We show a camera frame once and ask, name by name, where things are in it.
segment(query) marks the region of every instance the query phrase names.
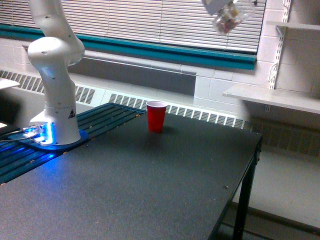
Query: window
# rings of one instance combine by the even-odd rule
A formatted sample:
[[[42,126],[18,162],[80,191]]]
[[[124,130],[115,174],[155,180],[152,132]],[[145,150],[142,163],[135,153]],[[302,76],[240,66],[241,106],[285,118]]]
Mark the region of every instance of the window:
[[[75,33],[252,54],[258,50],[266,0],[255,2],[255,16],[221,36],[201,0],[62,0]],[[0,0],[0,24],[37,27],[28,0]]]

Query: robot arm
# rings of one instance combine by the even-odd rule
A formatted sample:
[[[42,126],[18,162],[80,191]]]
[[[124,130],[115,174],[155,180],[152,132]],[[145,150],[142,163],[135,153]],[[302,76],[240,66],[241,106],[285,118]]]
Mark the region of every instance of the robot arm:
[[[71,144],[81,137],[75,84],[68,66],[82,59],[85,48],[68,24],[61,0],[30,0],[29,7],[33,21],[45,34],[28,48],[30,62],[41,75],[45,98],[44,111],[30,122],[45,125],[46,131],[34,140],[44,146]]]

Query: radiator vent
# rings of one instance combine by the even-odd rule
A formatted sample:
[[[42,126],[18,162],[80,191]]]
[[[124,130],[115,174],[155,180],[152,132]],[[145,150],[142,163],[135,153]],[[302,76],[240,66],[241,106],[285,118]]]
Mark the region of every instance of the radiator vent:
[[[115,91],[112,91],[109,98],[110,103],[142,110],[147,109],[146,102],[149,100],[151,99],[129,94],[124,95]],[[264,145],[320,157],[320,133],[316,131],[267,121],[248,121],[235,115],[172,103],[167,106],[166,112],[186,118],[262,133]]]
[[[44,85],[42,83],[41,78],[39,77],[0,70],[0,78],[9,79],[9,80],[18,82],[20,84],[19,86],[17,86],[18,89],[35,92],[38,94],[44,94],[44,90],[45,90]],[[99,101],[98,104],[96,104],[96,102],[93,102],[96,90],[97,88],[95,87],[76,84],[75,86],[76,102],[93,106],[93,107],[98,106],[101,101]]]

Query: red plastic cup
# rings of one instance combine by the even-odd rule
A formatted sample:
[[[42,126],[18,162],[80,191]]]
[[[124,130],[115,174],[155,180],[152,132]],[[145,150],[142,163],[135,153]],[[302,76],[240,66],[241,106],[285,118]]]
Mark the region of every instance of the red plastic cup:
[[[161,133],[165,121],[168,104],[162,101],[148,101],[146,103],[148,128],[150,132]]]

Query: teal window frame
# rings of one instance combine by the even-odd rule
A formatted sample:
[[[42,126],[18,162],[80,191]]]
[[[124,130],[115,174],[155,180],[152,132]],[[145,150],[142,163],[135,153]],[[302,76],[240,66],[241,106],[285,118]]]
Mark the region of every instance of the teal window frame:
[[[186,65],[254,70],[257,62],[257,56],[254,54],[198,49],[85,34],[76,35],[88,49],[133,55],[135,57],[155,58],[162,61],[175,61]],[[44,37],[44,33],[37,28],[0,24],[0,37],[17,40],[36,40]]]

